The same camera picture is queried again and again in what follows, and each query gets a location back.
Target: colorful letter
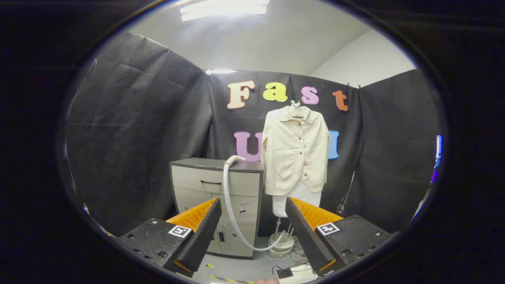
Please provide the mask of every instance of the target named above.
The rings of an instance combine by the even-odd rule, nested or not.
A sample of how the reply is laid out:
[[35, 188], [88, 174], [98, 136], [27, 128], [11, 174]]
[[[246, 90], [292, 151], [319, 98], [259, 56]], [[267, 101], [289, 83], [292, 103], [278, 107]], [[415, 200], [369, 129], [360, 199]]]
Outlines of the colorful letter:
[[328, 131], [330, 133], [330, 151], [328, 152], [328, 159], [336, 159], [338, 158], [338, 153], [337, 153], [337, 138], [338, 138], [338, 131]]
[[340, 91], [340, 90], [338, 90], [336, 92], [333, 92], [333, 95], [335, 96], [335, 98], [337, 100], [337, 107], [338, 107], [338, 109], [340, 109], [341, 111], [347, 111], [349, 109], [349, 107], [347, 107], [344, 104], [344, 100], [347, 99], [347, 96], [344, 95], [342, 93], [342, 91]]
[[287, 101], [286, 96], [286, 86], [282, 83], [268, 83], [266, 86], [267, 90], [263, 92], [263, 97], [267, 101], [278, 101], [285, 102]]
[[262, 132], [255, 134], [255, 137], [258, 139], [258, 153], [256, 155], [251, 155], [247, 151], [247, 139], [251, 136], [249, 132], [235, 132], [233, 136], [235, 136], [237, 141], [237, 155], [244, 157], [248, 162], [257, 162], [261, 159], [261, 140], [263, 137]]
[[306, 105], [317, 105], [319, 97], [316, 95], [317, 89], [314, 87], [301, 88], [301, 101]]
[[249, 89], [253, 89], [254, 86], [253, 81], [228, 84], [228, 88], [230, 88], [230, 103], [228, 104], [228, 108], [243, 108], [245, 103], [242, 101], [241, 97], [244, 97], [246, 101], [249, 100]]

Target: floor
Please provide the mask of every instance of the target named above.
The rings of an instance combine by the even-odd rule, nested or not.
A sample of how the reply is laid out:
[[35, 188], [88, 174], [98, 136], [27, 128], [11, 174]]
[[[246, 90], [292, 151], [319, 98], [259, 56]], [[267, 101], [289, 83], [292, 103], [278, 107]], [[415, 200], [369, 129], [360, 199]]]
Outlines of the floor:
[[[256, 247], [267, 247], [268, 238], [259, 238]], [[304, 253], [299, 243], [295, 243], [295, 251], [288, 257], [273, 258], [266, 252], [254, 252], [253, 259], [237, 259], [206, 254], [201, 262], [200, 268], [191, 278], [197, 283], [228, 284], [243, 283], [254, 284], [256, 280], [273, 278], [272, 268], [278, 265], [282, 269], [293, 267], [299, 263], [295, 260], [304, 260], [301, 255]]]

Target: cabinet top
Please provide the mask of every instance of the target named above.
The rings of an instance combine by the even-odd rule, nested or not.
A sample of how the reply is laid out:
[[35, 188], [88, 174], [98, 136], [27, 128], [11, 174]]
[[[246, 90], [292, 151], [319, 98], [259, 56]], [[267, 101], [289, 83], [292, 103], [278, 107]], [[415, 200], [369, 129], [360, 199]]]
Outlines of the cabinet top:
[[[226, 160], [189, 158], [172, 161], [170, 165], [222, 171], [224, 162], [226, 162]], [[230, 172], [263, 172], [263, 166], [260, 162], [235, 162], [233, 166], [230, 167]]]

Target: cream button-up shirt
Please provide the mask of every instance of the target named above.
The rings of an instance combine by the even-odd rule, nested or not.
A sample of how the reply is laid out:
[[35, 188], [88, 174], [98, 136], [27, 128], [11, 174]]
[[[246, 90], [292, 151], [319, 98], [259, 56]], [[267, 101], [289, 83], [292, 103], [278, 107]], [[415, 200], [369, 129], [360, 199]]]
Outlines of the cream button-up shirt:
[[299, 180], [314, 193], [322, 191], [326, 183], [328, 127], [320, 113], [301, 108], [305, 114], [302, 118], [294, 118], [289, 106], [267, 113], [261, 164], [268, 195], [284, 195]]

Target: white hose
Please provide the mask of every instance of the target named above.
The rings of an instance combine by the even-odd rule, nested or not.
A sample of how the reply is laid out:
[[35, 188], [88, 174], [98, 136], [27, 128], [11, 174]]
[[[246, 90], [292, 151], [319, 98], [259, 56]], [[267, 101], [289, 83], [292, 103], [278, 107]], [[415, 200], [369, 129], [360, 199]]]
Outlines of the white hose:
[[226, 209], [228, 210], [228, 215], [230, 216], [231, 224], [232, 224], [233, 228], [235, 229], [235, 233], [237, 233], [237, 235], [240, 237], [240, 239], [242, 240], [242, 242], [246, 246], [248, 246], [250, 249], [252, 249], [254, 251], [264, 252], [264, 251], [267, 251], [267, 250], [273, 248], [274, 246], [276, 246], [279, 243], [279, 241], [281, 240], [282, 235], [284, 233], [281, 233], [281, 235], [279, 236], [279, 238], [271, 246], [269, 246], [267, 248], [264, 248], [264, 249], [258, 249], [258, 248], [255, 248], [255, 247], [251, 246], [247, 242], [247, 240], [244, 238], [244, 236], [240, 232], [240, 229], [238, 228], [237, 221], [235, 220], [235, 215], [233, 214], [233, 208], [231, 208], [230, 191], [228, 189], [228, 170], [230, 168], [230, 165], [232, 165], [233, 162], [235, 162], [235, 160], [245, 161], [245, 158], [241, 157], [241, 156], [233, 155], [228, 160], [226, 160], [226, 162], [224, 163], [224, 169], [223, 169], [223, 189], [224, 189], [224, 201], [226, 203]]

